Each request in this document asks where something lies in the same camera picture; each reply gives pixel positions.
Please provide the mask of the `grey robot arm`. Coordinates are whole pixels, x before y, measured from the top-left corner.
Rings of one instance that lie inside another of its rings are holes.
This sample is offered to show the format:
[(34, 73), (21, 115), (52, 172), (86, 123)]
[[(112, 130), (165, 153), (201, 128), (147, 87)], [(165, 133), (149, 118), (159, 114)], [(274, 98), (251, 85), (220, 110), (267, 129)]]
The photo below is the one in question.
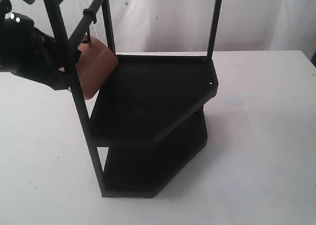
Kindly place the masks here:
[[(75, 63), (78, 45), (71, 46), (60, 10), (64, 0), (43, 0), (53, 34), (34, 20), (12, 10), (12, 0), (0, 0), (0, 70), (49, 86), (54, 90), (79, 88)], [(22, 0), (28, 5), (36, 0)]]

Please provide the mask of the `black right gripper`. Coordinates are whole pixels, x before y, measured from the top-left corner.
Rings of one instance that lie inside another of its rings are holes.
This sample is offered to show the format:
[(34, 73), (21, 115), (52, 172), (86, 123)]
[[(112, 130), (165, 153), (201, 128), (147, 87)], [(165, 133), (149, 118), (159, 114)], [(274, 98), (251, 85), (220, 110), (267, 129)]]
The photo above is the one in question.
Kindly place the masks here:
[[(76, 49), (74, 62), (81, 51)], [(0, 24), (0, 71), (49, 86), (67, 90), (69, 76), (60, 69), (65, 59), (56, 40), (35, 27), (30, 17), (12, 12)]]

